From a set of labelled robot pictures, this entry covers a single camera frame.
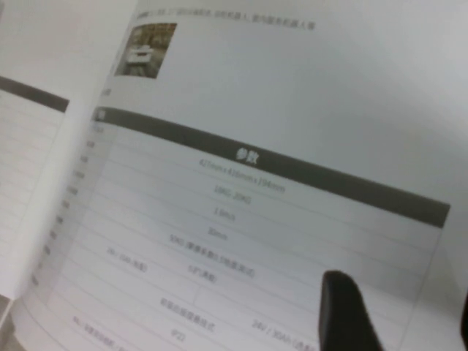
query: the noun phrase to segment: blurry black object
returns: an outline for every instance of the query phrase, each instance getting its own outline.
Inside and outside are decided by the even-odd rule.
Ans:
[[[463,309],[463,315],[461,316],[461,338],[465,344],[465,349],[468,350],[468,295],[465,300],[465,307]]]
[[[345,273],[323,275],[319,339],[322,351],[383,351],[361,292]]]

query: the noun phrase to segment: booklet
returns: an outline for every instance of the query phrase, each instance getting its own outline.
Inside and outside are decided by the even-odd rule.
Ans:
[[[86,128],[64,127],[60,94],[0,78],[15,338],[319,350],[322,275],[340,270],[386,350],[462,350],[466,14],[141,0]]]

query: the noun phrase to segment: small photo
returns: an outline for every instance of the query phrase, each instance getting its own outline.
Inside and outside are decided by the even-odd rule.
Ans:
[[[116,75],[155,79],[176,27],[176,23],[157,23],[134,28]]]

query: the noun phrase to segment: dark gray header bar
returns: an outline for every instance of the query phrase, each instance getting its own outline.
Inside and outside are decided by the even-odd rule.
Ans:
[[[223,157],[435,227],[444,226],[450,210],[449,204],[438,200],[162,119],[113,108],[99,108],[95,113],[95,119]],[[253,160],[249,163],[245,157],[246,151],[258,155],[256,164]]]
[[[4,77],[0,77],[0,89],[63,113],[67,110],[69,104],[69,100],[63,97],[58,97],[38,88]]]

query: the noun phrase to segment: white page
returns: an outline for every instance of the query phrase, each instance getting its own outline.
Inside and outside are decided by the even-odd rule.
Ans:
[[[148,11],[14,312],[23,346],[317,350],[321,276],[340,269],[387,350],[462,350],[466,7]]]
[[[2,295],[17,298],[37,261],[96,91],[134,5],[125,0],[5,2],[0,20]]]

